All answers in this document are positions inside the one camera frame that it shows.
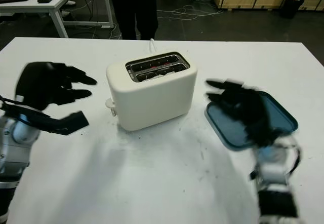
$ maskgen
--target white toaster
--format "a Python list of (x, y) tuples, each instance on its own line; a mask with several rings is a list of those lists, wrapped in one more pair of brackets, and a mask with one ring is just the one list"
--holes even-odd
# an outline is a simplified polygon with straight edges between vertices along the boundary
[(114, 63), (106, 75), (112, 96), (106, 106), (133, 131), (187, 113), (197, 69), (180, 53), (169, 52)]

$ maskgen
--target floor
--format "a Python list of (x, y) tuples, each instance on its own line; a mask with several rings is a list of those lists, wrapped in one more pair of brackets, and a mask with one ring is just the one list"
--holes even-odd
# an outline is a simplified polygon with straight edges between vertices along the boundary
[[(75, 0), (78, 9), (84, 0)], [(93, 20), (105, 20), (103, 0), (94, 3)], [(171, 13), (174, 9), (185, 15)], [(284, 19), (277, 11), (234, 10), (219, 11), (209, 0), (157, 0), (159, 27), (156, 40), (177, 41), (259, 41), (302, 42), (324, 65), (324, 14), (299, 12), (294, 19)], [(74, 20), (87, 20), (87, 6), (72, 11)], [(118, 39), (118, 27), (111, 29), (67, 27), (72, 38)], [(16, 36), (58, 37), (51, 18), (47, 15), (21, 14), (15, 21), (0, 23), (0, 50)]]

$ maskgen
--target blue lid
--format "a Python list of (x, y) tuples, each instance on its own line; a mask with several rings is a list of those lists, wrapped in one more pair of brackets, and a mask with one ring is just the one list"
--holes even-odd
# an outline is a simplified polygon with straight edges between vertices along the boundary
[[(283, 108), (270, 94), (259, 91), (270, 117), (270, 125), (273, 128), (281, 128), (284, 131), (293, 132), (298, 128), (297, 120)], [(252, 146), (247, 140), (245, 125), (226, 115), (215, 103), (207, 105), (207, 116), (216, 133), (223, 139), (225, 146), (231, 150), (243, 150)]]

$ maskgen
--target white table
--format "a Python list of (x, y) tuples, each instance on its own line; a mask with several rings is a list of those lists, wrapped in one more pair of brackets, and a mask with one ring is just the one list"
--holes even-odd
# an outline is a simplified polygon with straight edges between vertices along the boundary
[(107, 9), (107, 21), (63, 21), (60, 8), (68, 0), (52, 0), (48, 4), (39, 4), (37, 0), (28, 0), (23, 2), (13, 2), (0, 4), (0, 12), (16, 12), (16, 13), (50, 13), (53, 23), (61, 38), (68, 38), (64, 25), (86, 25), (86, 26), (104, 26), (113, 27), (113, 19), (109, 0), (105, 0)]
[(10, 223), (256, 223), (250, 150), (226, 149), (204, 115), (206, 78), (233, 78), (276, 98), (299, 122), (303, 159), (291, 184), (307, 223), (322, 222), (324, 68), (301, 43), (167, 42), (198, 67), (187, 115), (126, 132), (105, 107), (107, 65), (149, 55), (149, 42), (15, 38), (0, 52), (0, 93), (13, 98), (23, 66), (74, 65), (98, 80), (93, 95), (51, 105), (82, 110), (90, 125), (70, 136), (42, 132), (10, 207)]

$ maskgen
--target black pants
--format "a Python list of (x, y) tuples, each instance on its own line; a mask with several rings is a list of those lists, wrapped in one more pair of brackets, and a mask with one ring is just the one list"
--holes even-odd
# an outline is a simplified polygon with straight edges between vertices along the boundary
[(112, 0), (121, 36), (136, 40), (135, 18), (141, 40), (154, 38), (157, 30), (156, 0)]

